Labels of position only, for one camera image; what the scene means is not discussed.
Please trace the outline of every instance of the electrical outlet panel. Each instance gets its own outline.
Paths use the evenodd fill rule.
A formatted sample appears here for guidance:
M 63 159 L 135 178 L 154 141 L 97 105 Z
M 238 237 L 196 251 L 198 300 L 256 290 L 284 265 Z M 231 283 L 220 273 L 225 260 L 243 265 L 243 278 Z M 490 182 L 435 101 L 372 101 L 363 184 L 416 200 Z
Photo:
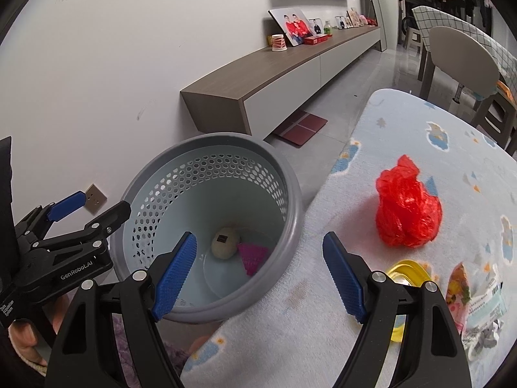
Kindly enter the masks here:
M 84 207 L 91 214 L 95 215 L 107 200 L 108 197 L 106 197 L 95 184 L 91 184 L 89 189 L 86 190 L 86 204 Z

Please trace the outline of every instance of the gray trash bin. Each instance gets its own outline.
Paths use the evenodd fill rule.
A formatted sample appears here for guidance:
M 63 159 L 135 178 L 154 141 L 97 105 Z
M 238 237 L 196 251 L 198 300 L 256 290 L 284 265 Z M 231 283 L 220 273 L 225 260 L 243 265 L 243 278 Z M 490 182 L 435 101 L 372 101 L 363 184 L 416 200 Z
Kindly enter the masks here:
M 289 163 L 269 144 L 236 133 L 203 135 L 166 150 L 122 199 L 131 204 L 131 217 L 110 248 L 119 280 L 147 269 L 185 231 L 197 238 L 197 257 L 165 316 L 178 322 L 224 320 L 254 304 L 285 272 L 303 225 L 301 190 Z M 242 242 L 268 248 L 253 277 L 239 253 L 229 260 L 212 255 L 215 233 L 227 226 Z

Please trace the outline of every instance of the small bottle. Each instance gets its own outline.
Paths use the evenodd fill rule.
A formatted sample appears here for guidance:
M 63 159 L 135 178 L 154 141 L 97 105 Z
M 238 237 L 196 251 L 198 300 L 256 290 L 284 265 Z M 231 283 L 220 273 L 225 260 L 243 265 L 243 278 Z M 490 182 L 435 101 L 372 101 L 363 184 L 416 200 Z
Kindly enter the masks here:
M 325 20 L 323 32 L 325 33 L 325 35 L 330 35 L 332 33 L 332 26 L 330 25 L 330 20 Z

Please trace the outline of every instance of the human hand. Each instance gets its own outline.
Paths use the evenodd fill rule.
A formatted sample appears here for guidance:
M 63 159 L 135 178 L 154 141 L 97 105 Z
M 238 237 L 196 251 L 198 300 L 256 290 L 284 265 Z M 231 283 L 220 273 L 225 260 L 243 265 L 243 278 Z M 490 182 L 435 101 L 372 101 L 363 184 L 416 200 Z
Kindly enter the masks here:
M 63 295 L 52 305 L 52 327 L 56 334 L 63 323 L 69 304 L 68 296 Z M 30 323 L 15 321 L 9 326 L 9 335 L 14 347 L 25 359 L 41 366 L 47 365 L 47 361 L 34 348 L 38 345 L 38 338 Z

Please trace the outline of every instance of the red box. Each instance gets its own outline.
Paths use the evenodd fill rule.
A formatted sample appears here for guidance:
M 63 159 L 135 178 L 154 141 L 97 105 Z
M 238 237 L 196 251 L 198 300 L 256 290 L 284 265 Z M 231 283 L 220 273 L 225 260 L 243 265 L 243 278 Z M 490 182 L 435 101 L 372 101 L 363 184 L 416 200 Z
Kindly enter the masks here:
M 303 43 L 306 45 L 316 45 L 321 42 L 325 42 L 328 39 L 328 36 L 322 36 L 322 37 L 308 37 L 303 39 Z

